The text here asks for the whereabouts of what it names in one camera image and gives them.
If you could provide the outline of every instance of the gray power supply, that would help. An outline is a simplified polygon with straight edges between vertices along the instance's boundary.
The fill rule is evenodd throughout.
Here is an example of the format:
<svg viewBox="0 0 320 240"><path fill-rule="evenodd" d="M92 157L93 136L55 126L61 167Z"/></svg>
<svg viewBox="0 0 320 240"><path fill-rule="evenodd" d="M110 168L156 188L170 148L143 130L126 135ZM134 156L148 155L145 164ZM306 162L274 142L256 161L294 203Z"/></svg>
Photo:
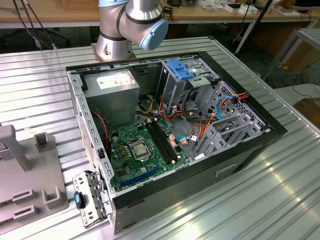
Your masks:
<svg viewBox="0 0 320 240"><path fill-rule="evenodd" d="M129 70L94 73L84 79L88 88L84 96L91 111L106 116L112 128L134 123L139 85Z"/></svg>

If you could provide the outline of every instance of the black wire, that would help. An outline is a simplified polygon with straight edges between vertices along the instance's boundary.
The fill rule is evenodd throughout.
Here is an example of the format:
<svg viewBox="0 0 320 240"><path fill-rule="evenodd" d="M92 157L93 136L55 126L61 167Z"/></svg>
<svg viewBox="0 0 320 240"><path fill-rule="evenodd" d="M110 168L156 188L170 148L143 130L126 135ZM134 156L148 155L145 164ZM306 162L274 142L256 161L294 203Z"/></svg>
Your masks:
<svg viewBox="0 0 320 240"><path fill-rule="evenodd" d="M49 39L51 45L52 45L52 48L54 48L55 44L54 42L52 41L51 37L49 36L47 30L44 28L44 26L42 25L41 21L39 20L38 16L36 15L35 11L33 10L33 8L31 7L30 3L27 3L28 7L30 8L32 14L34 15L34 17L36 18L36 20L38 21L38 23L40 24L41 28L43 29L45 35L47 36L47 38Z"/></svg>
<svg viewBox="0 0 320 240"><path fill-rule="evenodd" d="M304 95L304 94L301 94L300 92L298 92L297 90L295 90L295 88L294 88L294 86L293 86L293 85L292 85L291 87L292 87L292 90L293 90L293 91L295 91L297 94L299 94L299 95L301 95L301 96L303 96L303 97L309 97L309 98L311 98L311 99L312 99L312 96L310 96L310 95Z"/></svg>
<svg viewBox="0 0 320 240"><path fill-rule="evenodd" d="M297 85L301 85L301 84L307 84L309 83L309 78L307 75L304 74L304 71L309 68L311 65L315 64L316 62L318 62L320 60L320 57L315 60L313 63L309 64L308 66L306 66L300 74L288 74L288 75L285 75L285 76L282 76L281 77L281 82L283 83L283 85L285 85L286 87L292 87L292 90L295 91L297 94L303 96L303 97L309 97L312 99L312 96L310 95L304 95L304 94L301 94L300 92L298 92L297 90L295 90L294 86L297 86ZM295 77L295 79L293 80L295 85L288 85L284 82L284 78L286 77Z"/></svg>
<svg viewBox="0 0 320 240"><path fill-rule="evenodd" d="M243 24L243 23L245 22L245 19L246 19L246 17L247 17L248 11L249 11L249 7L250 7L250 5L251 5L251 1L252 1L252 0L249 0L248 8L246 9L246 12L245 12L245 15L244 15L244 17L243 17L243 19L242 19L241 24Z"/></svg>
<svg viewBox="0 0 320 240"><path fill-rule="evenodd" d="M36 33L35 27L34 27L33 22L31 21L31 17L30 17L29 12L28 12L28 10L26 8L25 2L24 2L24 0L20 0L20 1L21 1L21 4L22 4L23 8L24 8L24 11L25 11L25 14L26 14L27 18L29 19L29 22L30 22L30 25L31 25L31 28L32 28L32 32L33 32L33 34L35 34Z"/></svg>
<svg viewBox="0 0 320 240"><path fill-rule="evenodd" d="M21 14L20 14L18 5L17 5L17 3L16 3L16 0L12 0L12 2L13 2L13 5L14 5L14 8L15 8L15 11L16 11L19 19L20 19L20 22L22 23L22 25L23 25L24 29L27 31L27 33L28 33L34 40L39 41L40 43L42 43L43 45L45 45L47 48L50 49L50 46L49 46L49 45L47 45L47 44L46 44L45 42L43 42L41 39L37 39L37 38L29 31L29 29L27 28L27 25L25 24L24 20L23 20L22 17L21 17Z"/></svg>
<svg viewBox="0 0 320 240"><path fill-rule="evenodd" d="M248 14L249 7L250 7L250 5L251 5L251 1L252 1L252 0L249 0L249 3L247 4L247 5L248 5L248 8L246 9L245 15L244 15L244 17L243 17L243 19L242 19L242 22L241 22L241 25L242 25L241 32L235 37L235 39L233 40L232 43L234 43L235 41L237 41L237 39L241 36L241 34L243 33L243 31L245 30L245 23L244 23L244 22L245 22L245 19L246 19L246 17L247 17L247 14Z"/></svg>

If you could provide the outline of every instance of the motherboard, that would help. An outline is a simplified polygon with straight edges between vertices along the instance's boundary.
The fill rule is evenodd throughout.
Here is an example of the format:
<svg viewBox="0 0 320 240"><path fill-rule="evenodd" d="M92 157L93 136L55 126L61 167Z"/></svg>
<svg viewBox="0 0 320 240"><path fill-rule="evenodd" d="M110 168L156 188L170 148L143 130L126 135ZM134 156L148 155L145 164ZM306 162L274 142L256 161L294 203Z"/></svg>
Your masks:
<svg viewBox="0 0 320 240"><path fill-rule="evenodd" d="M112 133L111 185L116 192L189 163L166 122L144 122Z"/></svg>

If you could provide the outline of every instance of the blue cable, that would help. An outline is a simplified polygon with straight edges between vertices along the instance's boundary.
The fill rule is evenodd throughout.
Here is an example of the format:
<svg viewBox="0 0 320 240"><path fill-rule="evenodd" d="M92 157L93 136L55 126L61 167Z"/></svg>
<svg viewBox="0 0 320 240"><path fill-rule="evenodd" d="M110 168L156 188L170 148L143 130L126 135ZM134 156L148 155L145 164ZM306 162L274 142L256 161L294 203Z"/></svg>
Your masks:
<svg viewBox="0 0 320 240"><path fill-rule="evenodd" d="M228 98L228 99L232 99L233 97L232 96L222 96L218 102L216 103L216 115L218 116L218 118L221 120L222 117L221 117L221 114L220 114L220 103L221 103L221 100L222 99L225 99L225 98Z"/></svg>
<svg viewBox="0 0 320 240"><path fill-rule="evenodd" d="M186 138L187 136L178 136L177 138L176 138L176 140L179 142L179 140L181 140L181 139L183 139L183 138Z"/></svg>
<svg viewBox="0 0 320 240"><path fill-rule="evenodd" d="M176 140L179 142L181 139L183 139L183 138L186 138L186 139L189 139L189 140L192 140L193 141L193 139L192 138L190 138L190 137L188 137L188 136L178 136L177 138L176 138Z"/></svg>

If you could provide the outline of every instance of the red cable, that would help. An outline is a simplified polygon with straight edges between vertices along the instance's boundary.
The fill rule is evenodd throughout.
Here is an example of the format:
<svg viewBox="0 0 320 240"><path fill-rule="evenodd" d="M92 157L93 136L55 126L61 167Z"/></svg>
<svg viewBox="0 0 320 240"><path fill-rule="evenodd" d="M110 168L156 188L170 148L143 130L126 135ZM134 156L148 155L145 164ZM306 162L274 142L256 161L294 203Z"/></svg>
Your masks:
<svg viewBox="0 0 320 240"><path fill-rule="evenodd" d="M105 136L106 136L106 148L108 148L108 130L107 130L107 126L105 124L105 119L102 118L98 113L94 112L93 114L95 114L102 122L103 127L104 127L104 132L105 132Z"/></svg>

